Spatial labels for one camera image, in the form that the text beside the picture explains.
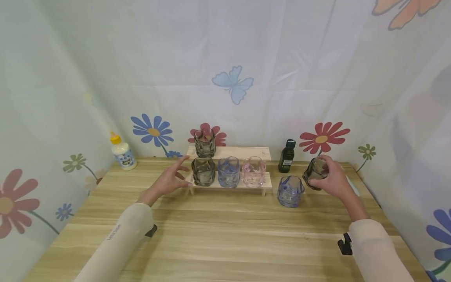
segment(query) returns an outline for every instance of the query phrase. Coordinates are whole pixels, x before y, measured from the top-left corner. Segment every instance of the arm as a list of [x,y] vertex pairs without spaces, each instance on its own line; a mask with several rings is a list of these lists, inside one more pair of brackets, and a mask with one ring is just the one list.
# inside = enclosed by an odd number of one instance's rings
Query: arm
[[153,228],[151,206],[162,195],[191,185],[176,179],[185,179],[178,171],[189,171],[189,168],[182,166],[187,159],[189,156],[184,156],[173,166],[166,168],[155,183],[140,194],[138,201],[122,213],[113,230],[75,278],[75,282],[117,281],[138,242]]
[[353,256],[365,282],[413,282],[384,227],[370,219],[341,165],[329,156],[321,155],[319,158],[326,161],[324,169],[329,170],[329,175],[322,180],[312,179],[310,184],[337,197],[346,207],[352,221],[349,236]]
[[129,206],[83,267],[75,282],[117,280],[130,254],[152,227],[152,212],[148,205],[134,203]]

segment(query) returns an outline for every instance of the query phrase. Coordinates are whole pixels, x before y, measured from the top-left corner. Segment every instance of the glass cup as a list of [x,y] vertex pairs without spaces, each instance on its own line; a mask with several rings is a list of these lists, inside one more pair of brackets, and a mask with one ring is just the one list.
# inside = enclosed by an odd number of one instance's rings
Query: glass cup
[[281,205],[295,208],[299,205],[299,200],[304,193],[305,188],[302,181],[297,176],[282,177],[279,182],[279,189],[277,190],[277,198]]
[[243,183],[249,188],[258,188],[265,181],[266,164],[259,157],[252,156],[243,162]]
[[194,144],[198,157],[213,157],[216,153],[216,135],[212,129],[201,129],[194,133]]
[[215,181],[215,162],[212,158],[197,157],[191,163],[194,184],[208,187]]
[[329,169],[327,168],[326,161],[317,157],[313,158],[308,164],[307,170],[302,175],[305,184],[313,190],[321,190],[320,188],[311,186],[308,181],[310,179],[324,179],[329,175]]
[[225,188],[235,188],[240,180],[239,160],[235,157],[226,157],[218,161],[219,185]]

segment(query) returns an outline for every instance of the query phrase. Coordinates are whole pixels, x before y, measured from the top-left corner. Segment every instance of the wooden table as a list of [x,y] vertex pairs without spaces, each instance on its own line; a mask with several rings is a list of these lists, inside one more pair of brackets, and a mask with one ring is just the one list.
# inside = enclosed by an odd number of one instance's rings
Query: wooden table
[[[119,215],[149,187],[171,159],[141,159],[132,171],[114,165],[25,281],[72,281],[109,234]],[[293,164],[301,176],[307,163]],[[396,229],[349,164],[343,164],[371,217],[393,239],[415,281],[430,281]],[[362,281],[352,256],[337,241],[350,220],[339,200],[306,187],[298,208],[276,198],[282,176],[268,162],[272,194],[259,190],[178,190],[153,207],[158,231],[132,253],[120,281]]]

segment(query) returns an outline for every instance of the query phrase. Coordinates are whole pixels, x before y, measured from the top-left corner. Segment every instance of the blue flower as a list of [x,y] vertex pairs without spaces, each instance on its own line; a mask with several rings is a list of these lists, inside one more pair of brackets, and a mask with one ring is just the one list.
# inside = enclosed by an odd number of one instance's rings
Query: blue flower
[[443,279],[438,279],[432,271],[427,270],[426,274],[431,278],[432,282],[446,282]]
[[172,130],[168,128],[170,126],[169,122],[163,121],[163,123],[161,123],[161,116],[155,116],[153,118],[153,127],[146,114],[143,114],[142,121],[135,116],[132,116],[130,119],[137,125],[133,126],[135,128],[133,129],[133,133],[135,135],[146,135],[141,138],[143,143],[149,143],[153,139],[155,146],[161,147],[161,143],[168,146],[169,144],[167,141],[174,141],[171,137],[165,136],[166,134],[172,133]]
[[166,153],[166,157],[183,157],[183,155],[176,151],[169,151],[169,153]]
[[69,215],[74,216],[73,214],[71,214],[72,209],[70,208],[72,206],[72,204],[64,204],[61,208],[58,208],[58,211],[55,213],[56,214],[56,219],[59,219],[60,221],[63,221],[65,219],[69,218]]
[[[442,209],[434,211],[434,217],[449,233],[451,233],[451,209],[449,215]],[[435,240],[451,246],[451,235],[434,225],[426,226],[427,233]],[[441,261],[448,261],[451,259],[451,248],[443,248],[435,250],[435,258]]]

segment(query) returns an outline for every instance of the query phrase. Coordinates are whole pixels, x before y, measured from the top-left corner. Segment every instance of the orange butterfly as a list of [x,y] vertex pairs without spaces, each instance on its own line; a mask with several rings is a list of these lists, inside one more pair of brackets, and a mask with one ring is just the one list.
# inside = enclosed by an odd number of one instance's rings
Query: orange butterfly
[[403,28],[410,22],[416,14],[422,16],[430,9],[434,9],[441,0],[376,0],[373,9],[373,15],[379,16],[385,14],[399,3],[403,2],[399,9],[401,10],[390,22],[388,30]]

